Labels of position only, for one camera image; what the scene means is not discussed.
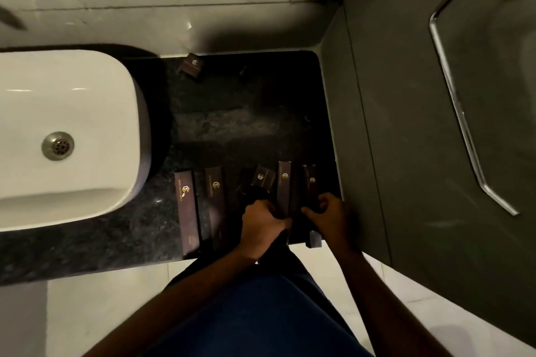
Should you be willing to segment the white ceramic sink basin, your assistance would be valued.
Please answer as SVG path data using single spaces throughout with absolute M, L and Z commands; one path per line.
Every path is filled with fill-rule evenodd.
M 75 140 L 51 161 L 41 144 Z M 143 93 L 116 58 L 94 50 L 0 53 L 0 232 L 99 217 L 139 194 L 151 168 Z

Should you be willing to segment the person's right forearm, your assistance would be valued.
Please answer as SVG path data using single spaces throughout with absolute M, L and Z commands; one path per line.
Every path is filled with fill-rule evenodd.
M 328 246 L 345 277 L 376 357 L 453 357 L 351 245 Z

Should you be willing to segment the small dark square box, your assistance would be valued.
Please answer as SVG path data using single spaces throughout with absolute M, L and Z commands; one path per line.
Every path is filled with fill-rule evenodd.
M 178 70 L 180 73 L 198 80 L 201 76 L 204 65 L 204 60 L 200 56 L 194 53 L 189 53 L 181 61 Z
M 255 169 L 255 172 L 253 173 L 250 185 L 259 189 L 263 189 L 266 192 L 270 193 L 275 180 L 275 171 L 266 168 L 262 165 L 258 165 Z

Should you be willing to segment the person's left hand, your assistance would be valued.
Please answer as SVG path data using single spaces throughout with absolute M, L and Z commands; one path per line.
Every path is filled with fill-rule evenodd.
M 257 262 L 282 232 L 271 229 L 274 206 L 267 199 L 247 205 L 242 215 L 242 231 L 238 247 L 246 257 Z

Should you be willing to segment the person's right hand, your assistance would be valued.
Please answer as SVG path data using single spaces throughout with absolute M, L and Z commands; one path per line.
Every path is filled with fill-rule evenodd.
M 342 199 L 330 192 L 318 196 L 318 213 L 326 214 L 324 225 L 315 225 L 334 255 L 343 252 L 359 252 L 355 229 Z

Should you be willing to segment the person's left forearm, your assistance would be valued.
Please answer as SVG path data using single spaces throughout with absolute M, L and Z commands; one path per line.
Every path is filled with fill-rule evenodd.
M 192 316 L 265 253 L 244 243 L 146 302 L 83 357 L 138 357 Z

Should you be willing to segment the metal sink drain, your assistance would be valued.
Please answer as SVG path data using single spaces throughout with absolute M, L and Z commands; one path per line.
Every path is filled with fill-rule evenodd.
M 41 151 L 51 161 L 61 161 L 71 156 L 75 149 L 75 140 L 64 131 L 52 132 L 44 137 Z

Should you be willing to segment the wide long dark box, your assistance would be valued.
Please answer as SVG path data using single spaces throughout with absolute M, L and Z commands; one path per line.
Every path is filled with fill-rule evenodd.
M 198 252 L 201 242 L 195 176 L 192 170 L 183 170 L 175 172 L 174 179 L 182 255 L 189 257 Z

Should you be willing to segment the blue shirt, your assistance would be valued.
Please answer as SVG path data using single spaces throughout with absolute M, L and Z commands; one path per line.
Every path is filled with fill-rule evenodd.
M 142 357 L 373 357 L 287 245 L 169 330 Z

